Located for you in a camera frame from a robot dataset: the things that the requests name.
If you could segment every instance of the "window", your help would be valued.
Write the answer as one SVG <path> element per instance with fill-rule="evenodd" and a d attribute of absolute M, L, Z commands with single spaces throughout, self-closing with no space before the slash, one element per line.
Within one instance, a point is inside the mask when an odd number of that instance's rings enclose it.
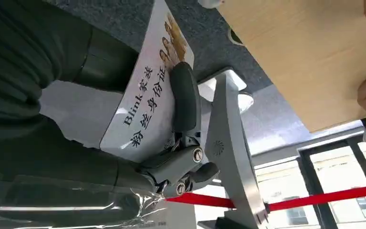
<path fill-rule="evenodd" d="M 289 197 L 284 198 L 284 200 L 297 199 L 299 197 Z M 291 208 L 287 210 L 288 224 L 289 225 L 302 225 L 308 224 L 308 219 L 306 218 L 304 208 Z"/>
<path fill-rule="evenodd" d="M 276 203 L 309 196 L 298 163 L 294 160 L 256 169 L 255 173 L 264 202 Z M 273 228 L 320 228 L 313 206 L 273 211 L 269 214 L 269 222 Z"/>
<path fill-rule="evenodd" d="M 357 198 L 357 203 L 360 206 L 361 212 L 364 215 L 364 218 L 366 218 L 366 198 L 365 197 L 361 197 L 361 198 Z"/>

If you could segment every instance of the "gray carpet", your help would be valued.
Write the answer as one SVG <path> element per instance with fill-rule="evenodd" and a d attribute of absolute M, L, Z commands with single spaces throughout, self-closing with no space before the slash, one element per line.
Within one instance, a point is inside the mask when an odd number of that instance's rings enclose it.
<path fill-rule="evenodd" d="M 92 25 L 109 32 L 139 51 L 152 9 L 152 0 L 46 0 Z M 227 37 L 228 24 L 216 9 L 196 0 L 166 0 L 195 56 L 197 80 L 232 66 L 254 93 L 271 85 L 259 64 L 243 46 Z"/>

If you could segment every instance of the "white card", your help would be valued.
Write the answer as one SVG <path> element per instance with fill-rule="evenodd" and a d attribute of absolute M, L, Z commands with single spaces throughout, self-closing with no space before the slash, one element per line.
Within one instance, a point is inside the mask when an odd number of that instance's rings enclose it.
<path fill-rule="evenodd" d="M 174 143 L 169 71 L 193 67 L 194 54 L 164 0 L 155 0 L 134 72 L 101 142 L 101 150 L 141 162 Z"/>

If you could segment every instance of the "gray plastic part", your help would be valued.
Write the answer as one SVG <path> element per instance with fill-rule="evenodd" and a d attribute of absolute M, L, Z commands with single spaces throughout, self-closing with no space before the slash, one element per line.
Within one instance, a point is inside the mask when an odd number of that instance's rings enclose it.
<path fill-rule="evenodd" d="M 247 228 L 268 228 L 267 212 L 260 195 L 244 136 L 238 107 L 238 84 L 225 74 L 216 76 L 205 153 L 217 164 L 219 178 L 236 210 L 225 217 Z"/>
<path fill-rule="evenodd" d="M 218 176 L 220 170 L 217 165 L 208 162 L 201 166 L 196 172 L 189 172 L 190 179 L 192 180 L 192 190 L 203 188 L 209 184 Z"/>
<path fill-rule="evenodd" d="M 146 164 L 143 168 L 156 179 L 157 183 L 168 180 L 173 185 L 196 166 L 197 163 L 193 161 L 193 152 L 197 148 L 199 147 L 191 146 L 178 152 L 168 152 L 164 156 L 159 156 L 158 162 L 153 161 L 152 165 Z"/>
<path fill-rule="evenodd" d="M 186 62 L 177 64 L 171 72 L 171 87 L 175 99 L 174 131 L 200 132 L 201 104 L 197 82 Z"/>

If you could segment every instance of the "photo of people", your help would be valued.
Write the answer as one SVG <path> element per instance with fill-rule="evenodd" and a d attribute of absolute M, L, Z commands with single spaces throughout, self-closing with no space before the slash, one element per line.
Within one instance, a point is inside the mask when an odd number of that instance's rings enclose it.
<path fill-rule="evenodd" d="M 179 62 L 185 61 L 187 42 L 184 39 L 179 26 L 170 13 L 167 14 L 165 30 L 169 38 L 162 37 L 162 44 L 165 48 L 159 50 L 159 56 L 164 62 L 168 72 Z"/>

